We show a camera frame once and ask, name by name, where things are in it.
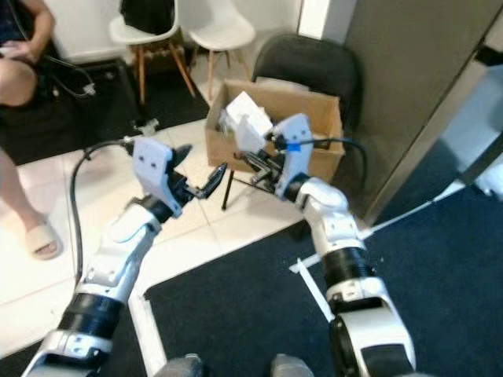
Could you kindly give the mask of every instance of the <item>person's knee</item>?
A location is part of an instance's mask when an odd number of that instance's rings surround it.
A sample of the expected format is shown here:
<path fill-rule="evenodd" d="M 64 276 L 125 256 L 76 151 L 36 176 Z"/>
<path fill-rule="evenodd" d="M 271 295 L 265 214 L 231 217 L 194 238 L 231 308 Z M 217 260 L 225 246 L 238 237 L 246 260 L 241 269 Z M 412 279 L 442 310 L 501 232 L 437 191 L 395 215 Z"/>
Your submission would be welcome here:
<path fill-rule="evenodd" d="M 0 59 L 0 104 L 21 106 L 30 101 L 36 87 L 35 73 L 27 65 Z"/>

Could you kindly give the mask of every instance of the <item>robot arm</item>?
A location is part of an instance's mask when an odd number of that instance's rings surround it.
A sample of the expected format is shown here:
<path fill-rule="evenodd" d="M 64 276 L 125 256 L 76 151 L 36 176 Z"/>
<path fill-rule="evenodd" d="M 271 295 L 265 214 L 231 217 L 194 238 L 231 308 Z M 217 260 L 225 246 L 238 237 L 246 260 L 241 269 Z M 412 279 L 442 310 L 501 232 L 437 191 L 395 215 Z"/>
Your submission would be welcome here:
<path fill-rule="evenodd" d="M 308 118 L 299 114 L 279 123 L 272 140 L 282 150 L 279 156 L 260 151 L 242 157 L 257 172 L 252 183 L 264 181 L 275 196 L 294 203 L 311 227 L 335 316 L 329 331 L 336 374 L 412 373 L 416 367 L 412 340 L 384 282 L 364 258 L 365 245 L 346 197 L 307 175 L 313 149 Z"/>
<path fill-rule="evenodd" d="M 223 179 L 225 164 L 203 188 L 188 186 L 174 168 L 189 151 L 189 146 L 174 150 L 153 139 L 135 141 L 134 172 L 149 194 L 133 199 L 108 225 L 61 322 L 44 338 L 22 377 L 91 376 L 106 361 L 120 312 L 161 225 L 178 217 L 192 198 L 208 198 Z"/>

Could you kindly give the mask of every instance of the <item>white chair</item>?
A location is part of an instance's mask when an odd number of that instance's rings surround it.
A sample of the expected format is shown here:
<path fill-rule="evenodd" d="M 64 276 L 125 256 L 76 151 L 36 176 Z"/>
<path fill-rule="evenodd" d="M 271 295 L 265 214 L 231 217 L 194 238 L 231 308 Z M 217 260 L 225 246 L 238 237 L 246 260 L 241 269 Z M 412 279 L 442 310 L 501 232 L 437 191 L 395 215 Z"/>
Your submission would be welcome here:
<path fill-rule="evenodd" d="M 165 39 L 169 39 L 176 33 L 176 31 L 179 28 L 178 3 L 179 3 L 178 0 L 174 2 L 173 27 L 166 33 L 160 35 L 145 33 L 134 27 L 128 26 L 124 23 L 124 19 L 122 16 L 114 18 L 110 23 L 110 25 L 108 26 L 108 30 L 110 33 L 110 37 L 112 38 L 112 41 L 114 41 L 115 43 L 129 46 L 131 52 L 135 56 L 135 64 L 136 64 L 135 69 L 140 86 L 141 104 L 145 104 L 145 50 L 143 45 L 147 43 L 158 42 L 163 41 Z M 192 82 L 190 81 L 189 73 L 187 72 L 185 62 L 178 55 L 178 46 L 176 46 L 176 44 L 173 43 L 172 41 L 168 41 L 168 46 L 171 51 L 171 54 L 173 55 L 174 61 L 176 62 L 178 70 L 180 70 L 180 73 L 182 74 L 185 84 L 189 89 L 190 94 L 192 94 L 192 97 L 195 97 L 196 92 L 194 91 Z"/>
<path fill-rule="evenodd" d="M 179 3 L 180 26 L 198 45 L 210 51 L 208 69 L 208 97 L 211 100 L 215 51 L 226 53 L 229 65 L 231 50 L 244 66 L 250 79 L 250 72 L 240 50 L 255 39 L 255 29 L 236 9 L 231 0 L 181 0 Z"/>

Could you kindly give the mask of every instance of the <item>white tile floor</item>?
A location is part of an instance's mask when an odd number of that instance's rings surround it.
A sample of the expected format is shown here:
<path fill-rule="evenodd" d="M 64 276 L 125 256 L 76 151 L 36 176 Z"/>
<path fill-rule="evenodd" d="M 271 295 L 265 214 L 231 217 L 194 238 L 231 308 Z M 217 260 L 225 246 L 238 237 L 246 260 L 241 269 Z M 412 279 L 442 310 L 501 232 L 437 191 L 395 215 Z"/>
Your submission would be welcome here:
<path fill-rule="evenodd" d="M 250 68 L 253 50 L 246 53 Z M 192 72 L 207 98 L 207 61 L 198 58 Z M 244 70 L 232 59 L 218 59 L 214 95 L 224 77 L 244 79 Z M 194 185 L 206 181 L 212 168 L 207 165 L 204 121 L 160 131 L 156 138 L 173 146 L 193 144 L 193 150 L 179 167 Z M 20 167 L 28 196 L 47 213 L 64 245 L 64 252 L 48 262 L 30 258 L 24 249 L 24 232 L 16 215 L 0 203 L 0 357 L 39 340 L 59 321 L 72 293 L 75 274 L 75 237 L 68 201 L 72 169 L 81 152 L 44 159 Z M 241 178 L 249 177 L 240 174 Z M 178 220 L 169 220 L 145 258 L 137 290 L 167 280 L 188 269 L 229 253 L 283 229 L 300 219 L 296 210 L 264 192 L 234 183 L 229 209 L 221 210 L 222 185 L 207 201 L 193 201 Z M 77 180 L 77 202 L 83 228 L 85 262 L 97 250 L 105 224 L 118 215 L 133 196 L 141 196 L 130 158 L 110 147 L 85 163 Z"/>

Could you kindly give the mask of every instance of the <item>cardboard box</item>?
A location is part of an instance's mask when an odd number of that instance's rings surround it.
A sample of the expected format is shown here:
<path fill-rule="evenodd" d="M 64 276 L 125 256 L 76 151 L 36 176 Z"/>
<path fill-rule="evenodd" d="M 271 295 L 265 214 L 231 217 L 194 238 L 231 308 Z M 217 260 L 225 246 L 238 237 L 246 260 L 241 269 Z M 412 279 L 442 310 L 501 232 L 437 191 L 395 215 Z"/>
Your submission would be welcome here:
<path fill-rule="evenodd" d="M 252 82 L 225 81 L 211 106 L 206 121 L 207 160 L 211 166 L 216 167 L 221 163 L 228 163 L 231 170 L 253 171 L 245 162 L 234 159 L 234 153 L 237 152 L 234 138 L 218 130 L 220 112 L 242 91 L 248 93 L 258 106 L 264 107 L 274 123 L 301 112 L 309 116 L 313 134 L 325 137 L 343 136 L 337 97 L 282 90 Z M 267 150 L 274 150 L 274 148 L 269 145 Z M 315 148 L 309 164 L 310 175 L 329 181 L 336 172 L 343 155 L 344 148 L 340 143 L 331 143 L 330 149 Z"/>

